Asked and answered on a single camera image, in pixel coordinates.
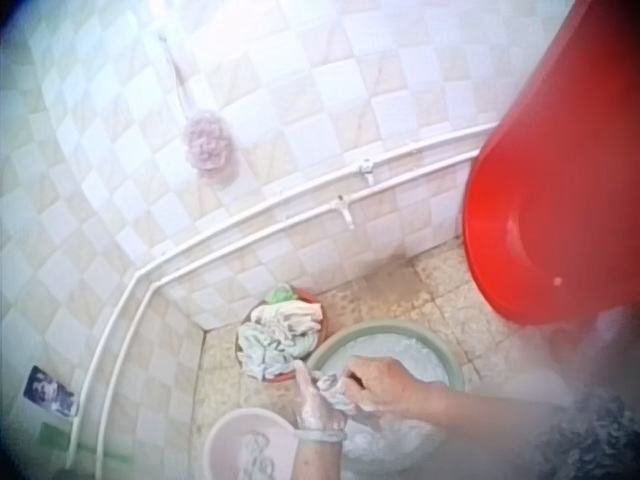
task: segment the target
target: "soap suds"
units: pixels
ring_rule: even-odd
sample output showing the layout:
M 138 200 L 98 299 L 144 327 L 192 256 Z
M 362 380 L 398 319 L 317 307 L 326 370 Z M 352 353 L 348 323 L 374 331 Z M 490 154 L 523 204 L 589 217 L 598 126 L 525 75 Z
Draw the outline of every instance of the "soap suds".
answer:
M 353 355 L 392 357 L 419 380 L 448 383 L 444 366 L 433 351 L 414 338 L 392 333 L 369 335 L 348 343 L 329 358 L 322 372 L 340 374 Z M 402 459 L 418 449 L 433 431 L 434 428 L 426 423 L 391 416 L 382 419 L 380 431 L 349 421 L 343 452 L 359 461 L 402 463 Z

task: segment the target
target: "bangle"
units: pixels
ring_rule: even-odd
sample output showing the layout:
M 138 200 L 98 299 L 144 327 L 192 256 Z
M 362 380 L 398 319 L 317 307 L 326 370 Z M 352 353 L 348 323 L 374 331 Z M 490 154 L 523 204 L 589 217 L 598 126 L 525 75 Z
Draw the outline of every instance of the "bangle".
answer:
M 300 440 L 313 440 L 314 442 L 342 442 L 347 434 L 340 430 L 295 430 L 294 435 Z

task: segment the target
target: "shower loofah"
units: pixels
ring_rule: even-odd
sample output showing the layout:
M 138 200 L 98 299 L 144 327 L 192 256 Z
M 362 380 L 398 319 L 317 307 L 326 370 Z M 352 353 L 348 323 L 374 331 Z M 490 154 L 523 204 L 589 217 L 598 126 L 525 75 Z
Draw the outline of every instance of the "shower loofah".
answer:
M 182 141 L 187 147 L 189 164 L 200 171 L 221 169 L 233 153 L 223 120 L 210 111 L 199 110 L 188 119 Z

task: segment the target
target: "wet cloth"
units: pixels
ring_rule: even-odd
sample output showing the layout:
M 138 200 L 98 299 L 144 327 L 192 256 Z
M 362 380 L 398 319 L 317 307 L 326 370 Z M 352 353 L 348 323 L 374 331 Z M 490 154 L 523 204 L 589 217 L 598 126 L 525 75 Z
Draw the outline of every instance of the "wet cloth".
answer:
M 238 359 L 247 375 L 259 380 L 293 370 L 293 361 L 318 343 L 322 306 L 300 300 L 261 305 L 238 328 Z

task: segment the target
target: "hand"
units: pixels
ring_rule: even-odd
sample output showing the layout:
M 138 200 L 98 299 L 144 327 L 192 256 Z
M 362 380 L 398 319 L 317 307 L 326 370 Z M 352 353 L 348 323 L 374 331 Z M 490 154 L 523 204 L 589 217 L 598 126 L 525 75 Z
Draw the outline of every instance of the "hand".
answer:
M 347 417 L 334 409 L 316 388 L 304 362 L 294 362 L 296 381 L 300 388 L 298 428 L 301 430 L 344 430 Z
M 398 360 L 389 357 L 352 357 L 344 372 L 344 393 L 363 410 L 419 416 L 424 400 L 438 387 L 411 375 Z

